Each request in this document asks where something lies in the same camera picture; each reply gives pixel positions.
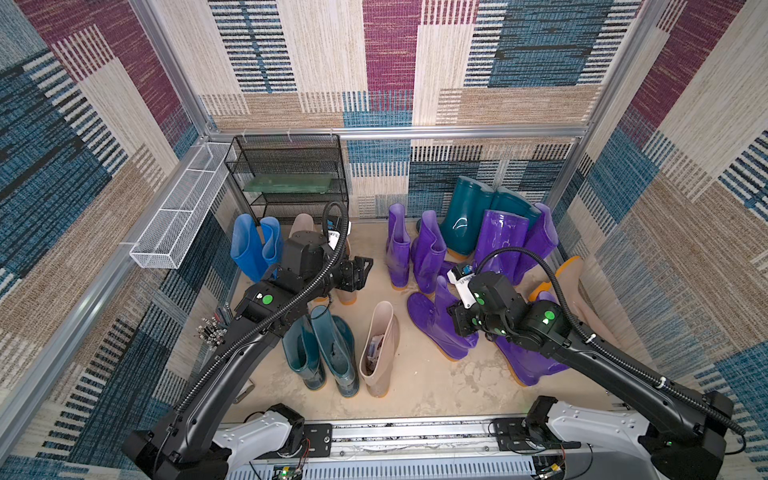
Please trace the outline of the beige rain boot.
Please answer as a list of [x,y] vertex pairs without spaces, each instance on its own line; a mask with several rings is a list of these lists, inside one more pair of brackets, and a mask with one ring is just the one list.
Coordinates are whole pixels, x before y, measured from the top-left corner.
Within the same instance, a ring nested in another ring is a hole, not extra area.
[[399,340],[400,325],[394,307],[389,301],[381,301],[373,310],[359,361],[359,373],[373,397],[384,397],[389,390]]
[[314,230],[315,223],[313,217],[307,213],[300,213],[294,219],[289,237],[293,237],[300,232],[313,232]]
[[[345,252],[350,255],[351,254],[351,247],[349,240],[345,241]],[[341,302],[342,305],[350,306],[353,305],[357,300],[357,292],[356,291],[346,291],[341,289],[335,289],[334,293],[337,297],[337,299]]]

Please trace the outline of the purple rain boot front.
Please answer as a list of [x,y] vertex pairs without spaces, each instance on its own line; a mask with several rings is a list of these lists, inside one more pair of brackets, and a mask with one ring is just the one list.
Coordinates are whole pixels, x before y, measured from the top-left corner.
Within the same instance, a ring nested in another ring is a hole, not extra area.
[[452,361],[465,358],[478,342],[478,334],[462,337],[456,333],[455,326],[447,308],[457,303],[459,298],[448,288],[444,275],[437,277],[434,299],[421,292],[411,294],[406,302],[408,314],[414,325]]

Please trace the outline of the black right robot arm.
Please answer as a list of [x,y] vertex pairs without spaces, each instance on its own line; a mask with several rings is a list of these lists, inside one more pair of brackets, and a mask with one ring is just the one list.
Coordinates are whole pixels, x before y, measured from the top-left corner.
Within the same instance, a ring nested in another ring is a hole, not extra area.
[[520,248],[546,273],[555,300],[528,302],[502,273],[462,263],[448,273],[460,299],[448,307],[461,336],[482,331],[580,372],[632,408],[630,414],[580,410],[553,400],[546,428],[566,442],[590,443],[650,464],[658,478],[714,479],[731,452],[725,435],[746,432],[719,392],[684,388],[615,348],[571,311],[551,267]]

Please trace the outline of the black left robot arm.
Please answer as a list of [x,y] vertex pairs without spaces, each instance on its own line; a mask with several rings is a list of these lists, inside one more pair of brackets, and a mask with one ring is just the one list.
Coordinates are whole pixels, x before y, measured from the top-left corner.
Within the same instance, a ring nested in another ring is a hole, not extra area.
[[281,262],[246,291],[199,378],[153,428],[126,438],[123,453],[149,478],[224,479],[264,454],[300,452],[304,419],[283,404],[232,428],[221,423],[259,363],[309,316],[310,301],[364,288],[373,261],[348,256],[348,208],[339,201],[324,207],[332,209],[339,211],[338,240],[328,229],[289,239]]

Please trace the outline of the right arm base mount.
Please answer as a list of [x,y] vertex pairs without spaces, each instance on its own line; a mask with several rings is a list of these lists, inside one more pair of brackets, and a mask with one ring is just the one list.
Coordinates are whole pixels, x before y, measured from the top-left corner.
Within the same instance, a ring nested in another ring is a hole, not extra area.
[[647,453],[639,438],[649,426],[649,421],[637,412],[582,408],[551,396],[539,396],[526,415],[493,420],[490,433],[502,451],[537,452],[590,444],[645,458]]

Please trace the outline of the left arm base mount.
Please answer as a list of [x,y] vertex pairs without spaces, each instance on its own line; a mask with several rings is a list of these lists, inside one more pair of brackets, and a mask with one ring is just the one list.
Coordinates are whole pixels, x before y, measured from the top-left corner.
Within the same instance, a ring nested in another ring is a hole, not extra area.
[[229,472],[256,460],[327,458],[333,440],[331,423],[308,423],[280,403],[250,414],[244,422],[220,426],[213,446],[229,449]]

